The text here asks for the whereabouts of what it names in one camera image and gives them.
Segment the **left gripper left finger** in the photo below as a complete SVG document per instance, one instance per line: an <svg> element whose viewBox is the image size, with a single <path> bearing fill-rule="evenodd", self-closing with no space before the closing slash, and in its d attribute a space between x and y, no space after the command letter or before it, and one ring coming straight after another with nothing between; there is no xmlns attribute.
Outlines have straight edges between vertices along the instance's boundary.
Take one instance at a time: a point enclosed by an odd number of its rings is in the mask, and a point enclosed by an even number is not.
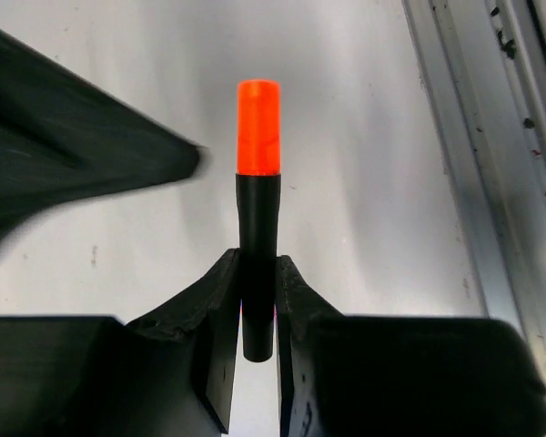
<svg viewBox="0 0 546 437"><path fill-rule="evenodd" d="M219 436L235 372L238 253L123 324L0 317L0 436Z"/></svg>

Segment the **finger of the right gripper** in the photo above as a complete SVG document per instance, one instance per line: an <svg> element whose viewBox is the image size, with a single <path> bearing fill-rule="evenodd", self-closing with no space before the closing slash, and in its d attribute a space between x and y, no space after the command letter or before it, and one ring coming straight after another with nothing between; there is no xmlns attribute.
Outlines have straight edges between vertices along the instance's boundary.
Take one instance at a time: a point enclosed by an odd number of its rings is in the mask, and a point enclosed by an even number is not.
<svg viewBox="0 0 546 437"><path fill-rule="evenodd" d="M67 202L191 178L202 157L0 30L0 240Z"/></svg>

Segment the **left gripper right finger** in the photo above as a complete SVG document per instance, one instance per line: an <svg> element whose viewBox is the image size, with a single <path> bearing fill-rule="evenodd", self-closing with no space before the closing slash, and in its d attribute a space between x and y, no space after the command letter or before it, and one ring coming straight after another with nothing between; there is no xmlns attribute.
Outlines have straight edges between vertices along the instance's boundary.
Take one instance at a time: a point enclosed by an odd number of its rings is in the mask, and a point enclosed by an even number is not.
<svg viewBox="0 0 546 437"><path fill-rule="evenodd" d="M545 436L546 386L508 323L348 316L276 268L284 436Z"/></svg>

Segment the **orange black highlighter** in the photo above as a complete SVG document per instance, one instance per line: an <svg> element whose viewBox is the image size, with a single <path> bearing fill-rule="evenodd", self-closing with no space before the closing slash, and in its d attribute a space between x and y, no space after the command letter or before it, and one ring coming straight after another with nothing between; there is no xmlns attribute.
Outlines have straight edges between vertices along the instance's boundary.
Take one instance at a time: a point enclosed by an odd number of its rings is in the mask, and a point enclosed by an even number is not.
<svg viewBox="0 0 546 437"><path fill-rule="evenodd" d="M272 356L281 191L281 88L264 78L238 84L236 197L243 353Z"/></svg>

